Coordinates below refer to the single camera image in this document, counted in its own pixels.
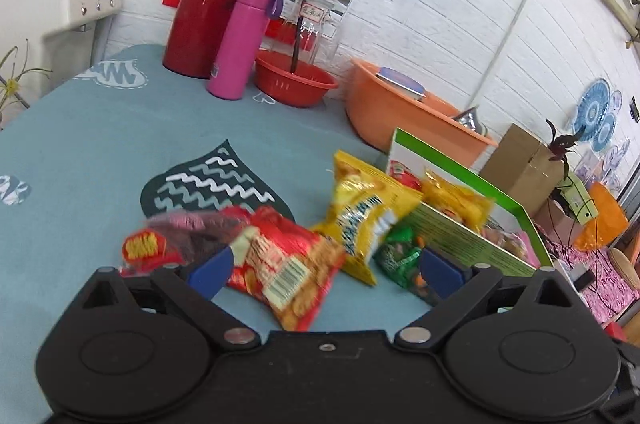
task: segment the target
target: red thermos jug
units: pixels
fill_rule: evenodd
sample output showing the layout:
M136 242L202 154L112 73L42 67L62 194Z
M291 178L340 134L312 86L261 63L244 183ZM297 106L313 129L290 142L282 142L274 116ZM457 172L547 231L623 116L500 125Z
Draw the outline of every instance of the red thermos jug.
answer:
M208 79L236 0L180 0L162 64Z

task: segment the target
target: table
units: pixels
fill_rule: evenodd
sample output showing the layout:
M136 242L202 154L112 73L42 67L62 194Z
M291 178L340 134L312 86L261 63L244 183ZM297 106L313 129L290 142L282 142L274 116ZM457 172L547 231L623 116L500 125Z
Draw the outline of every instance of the table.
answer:
M249 87L238 102L161 65L162 46L141 45L64 84L0 134L0 175L30 186L0 203L0 422L34 424L49 411L33 374L36 352L93 271L121 263L124 238L145 216L152 177L225 139L288 204L296 221L320 221L338 149L373 162L342 103L296 109ZM376 288L338 274L312 330L384 328L390 335L428 306L378 274ZM263 338L278 328L254 299L224 289L213 301Z

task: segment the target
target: pink thermos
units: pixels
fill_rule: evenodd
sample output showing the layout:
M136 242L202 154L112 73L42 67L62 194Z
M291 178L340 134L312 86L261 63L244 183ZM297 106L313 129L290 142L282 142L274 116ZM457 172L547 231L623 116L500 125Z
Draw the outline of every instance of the pink thermos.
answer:
M282 13L282 0L237 0L226 27L207 91L227 100L242 98L269 19Z

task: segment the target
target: black circular cover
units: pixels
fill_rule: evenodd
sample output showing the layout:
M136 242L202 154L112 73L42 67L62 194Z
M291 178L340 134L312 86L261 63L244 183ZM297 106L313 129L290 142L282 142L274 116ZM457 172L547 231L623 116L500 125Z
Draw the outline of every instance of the black circular cover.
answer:
M620 370L611 340L581 315L535 305L471 321L447 342L446 368L493 412L535 422L580 416L606 400Z
M64 317L36 359L53 408L91 420L137 419L189 393L209 367L209 346L169 315L92 309Z

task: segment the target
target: white brick wall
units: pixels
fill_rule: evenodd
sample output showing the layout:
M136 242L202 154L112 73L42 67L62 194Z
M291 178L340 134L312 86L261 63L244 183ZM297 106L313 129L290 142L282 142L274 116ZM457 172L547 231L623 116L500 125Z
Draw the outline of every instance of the white brick wall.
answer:
M337 54L324 64L344 84L351 57L392 66L462 108L478 89L521 2L354 0L342 22ZM124 0L108 54L140 42L165 43L173 14L161 0ZM622 26L599 0L530 0L478 99L482 120L498 138L516 122L548 139L545 118L564 125L585 87L606 76L625 96L615 138L634 139L640 128L630 121L626 104L633 94L640 99L640 70L635 51L625 50L625 39ZM632 145L621 178L639 154L640 145Z

